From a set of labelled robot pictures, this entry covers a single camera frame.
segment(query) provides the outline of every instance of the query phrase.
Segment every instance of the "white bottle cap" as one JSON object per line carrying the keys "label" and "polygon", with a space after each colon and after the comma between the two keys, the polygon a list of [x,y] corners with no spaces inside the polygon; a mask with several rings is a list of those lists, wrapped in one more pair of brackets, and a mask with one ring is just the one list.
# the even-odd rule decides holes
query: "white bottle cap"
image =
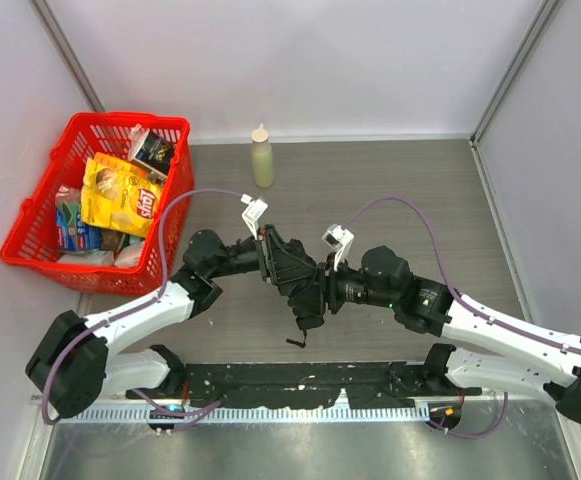
{"label": "white bottle cap", "polygon": [[263,123],[259,125],[259,128],[252,131],[252,135],[250,135],[252,141],[255,143],[262,143],[268,141],[268,131],[263,128]]}

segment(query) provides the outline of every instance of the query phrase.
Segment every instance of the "blue package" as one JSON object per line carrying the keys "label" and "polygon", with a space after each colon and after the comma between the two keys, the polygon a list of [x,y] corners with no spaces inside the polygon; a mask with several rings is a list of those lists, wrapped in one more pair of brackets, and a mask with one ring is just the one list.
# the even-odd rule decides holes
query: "blue package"
{"label": "blue package", "polygon": [[57,203],[56,223],[60,251],[86,253],[99,250],[99,229],[81,221],[80,203]]}

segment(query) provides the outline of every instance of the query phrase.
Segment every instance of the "yellow snack bag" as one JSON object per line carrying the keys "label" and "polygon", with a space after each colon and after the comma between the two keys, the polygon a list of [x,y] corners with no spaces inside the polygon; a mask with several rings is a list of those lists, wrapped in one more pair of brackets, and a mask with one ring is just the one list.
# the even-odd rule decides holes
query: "yellow snack bag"
{"label": "yellow snack bag", "polygon": [[81,189],[81,219],[96,227],[148,235],[163,189],[146,180],[146,175],[110,155],[89,158]]}

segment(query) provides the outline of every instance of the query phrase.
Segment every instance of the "snack package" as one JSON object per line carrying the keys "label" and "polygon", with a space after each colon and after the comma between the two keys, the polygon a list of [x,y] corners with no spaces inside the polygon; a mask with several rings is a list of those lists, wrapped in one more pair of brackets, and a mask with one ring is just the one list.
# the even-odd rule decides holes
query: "snack package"
{"label": "snack package", "polygon": [[81,191],[65,185],[55,197],[57,249],[61,252],[87,253],[99,249],[99,229],[82,221]]}
{"label": "snack package", "polygon": [[165,182],[174,153],[172,143],[149,129],[137,124],[130,130],[128,160],[150,172],[157,183]]}
{"label": "snack package", "polygon": [[148,235],[163,189],[124,160],[97,153],[88,159],[81,189],[83,221],[138,237]]}

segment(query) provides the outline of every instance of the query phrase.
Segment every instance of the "white wall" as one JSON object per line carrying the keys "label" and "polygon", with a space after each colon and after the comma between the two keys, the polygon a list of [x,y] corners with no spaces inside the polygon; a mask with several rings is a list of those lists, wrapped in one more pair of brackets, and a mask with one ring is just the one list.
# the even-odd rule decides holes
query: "white wall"
{"label": "white wall", "polygon": [[[0,0],[0,246],[72,113],[87,110],[28,2]],[[77,295],[0,263],[0,480],[12,478],[33,386],[24,367]]]}
{"label": "white wall", "polygon": [[108,110],[191,139],[459,134],[541,0],[50,0]]}
{"label": "white wall", "polygon": [[581,334],[581,2],[564,2],[482,147],[533,316]]}

